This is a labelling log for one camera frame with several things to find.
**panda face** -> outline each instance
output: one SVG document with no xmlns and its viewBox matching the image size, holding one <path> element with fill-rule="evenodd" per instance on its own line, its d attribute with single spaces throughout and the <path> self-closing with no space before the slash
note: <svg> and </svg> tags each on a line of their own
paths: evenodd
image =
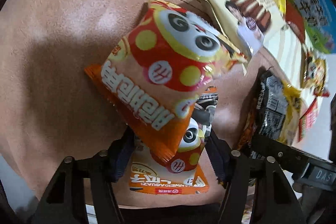
<svg viewBox="0 0 336 224">
<path fill-rule="evenodd" d="M 163 10 L 159 14 L 165 29 L 183 46 L 198 56 L 211 57 L 220 48 L 216 36 L 187 17 L 173 10 Z"/>
<path fill-rule="evenodd" d="M 180 141 L 180 145 L 178 146 L 178 152 L 186 152 L 193 150 L 200 146 L 201 139 L 198 134 L 199 128 L 197 122 L 191 118 L 189 122 L 189 126 L 185 131 L 185 134 Z"/>
</svg>

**silver rivet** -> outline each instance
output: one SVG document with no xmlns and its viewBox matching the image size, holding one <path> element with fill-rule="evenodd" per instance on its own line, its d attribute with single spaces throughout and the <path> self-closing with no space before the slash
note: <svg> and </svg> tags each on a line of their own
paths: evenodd
<svg viewBox="0 0 336 224">
<path fill-rule="evenodd" d="M 72 157 L 70 157 L 70 156 L 66 157 L 66 158 L 64 159 L 64 162 L 65 162 L 66 164 L 71 163 L 71 162 L 72 162 Z"/>
<path fill-rule="evenodd" d="M 106 157 L 107 154 L 108 154 L 107 150 L 102 150 L 102 151 L 99 152 L 99 156 L 101 156 L 101 157 Z"/>
<path fill-rule="evenodd" d="M 273 164 L 275 163 L 275 158 L 273 158 L 272 156 L 268 156 L 267 161 Z"/>
<path fill-rule="evenodd" d="M 240 156 L 240 152 L 238 150 L 232 150 L 231 154 L 235 157 L 239 157 Z"/>
</svg>

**panda eye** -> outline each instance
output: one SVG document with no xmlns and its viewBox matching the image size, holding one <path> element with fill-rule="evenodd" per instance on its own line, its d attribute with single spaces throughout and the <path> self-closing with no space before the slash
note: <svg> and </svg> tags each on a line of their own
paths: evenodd
<svg viewBox="0 0 336 224">
<path fill-rule="evenodd" d="M 168 20 L 170 25 L 179 32 L 186 32 L 189 30 L 189 24 L 187 20 L 179 15 L 169 14 Z"/>
<path fill-rule="evenodd" d="M 199 36 L 196 37 L 196 46 L 204 51 L 213 51 L 219 48 L 218 43 L 211 37 Z"/>
<path fill-rule="evenodd" d="M 186 143 L 192 143 L 194 140 L 196 140 L 197 132 L 198 132 L 197 128 L 189 128 L 184 134 L 183 140 Z"/>
</svg>

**cartoon panda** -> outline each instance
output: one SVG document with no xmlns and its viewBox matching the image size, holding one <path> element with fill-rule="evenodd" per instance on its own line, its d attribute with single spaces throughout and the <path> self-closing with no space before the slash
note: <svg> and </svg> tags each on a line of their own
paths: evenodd
<svg viewBox="0 0 336 224">
<path fill-rule="evenodd" d="M 127 38 L 145 79 L 181 92 L 211 80 L 222 50 L 215 35 L 164 5 L 149 9 Z"/>
<path fill-rule="evenodd" d="M 157 163 L 165 166 L 171 173 L 194 170 L 197 167 L 198 160 L 201 156 L 202 143 L 204 143 L 204 133 L 198 127 L 197 122 L 191 118 L 189 126 L 180 141 L 178 150 L 169 162 L 163 163 L 152 152 L 151 156 Z"/>
</svg>

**woman picture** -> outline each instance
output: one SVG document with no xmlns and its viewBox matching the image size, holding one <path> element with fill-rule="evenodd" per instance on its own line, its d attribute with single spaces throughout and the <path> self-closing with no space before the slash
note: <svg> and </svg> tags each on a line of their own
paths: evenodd
<svg viewBox="0 0 336 224">
<path fill-rule="evenodd" d="M 264 34 L 252 17 L 241 15 L 238 6 L 234 2 L 228 0 L 225 3 L 225 7 L 238 20 L 237 35 L 239 39 L 249 49 L 251 55 L 254 55 L 263 45 Z"/>
</svg>

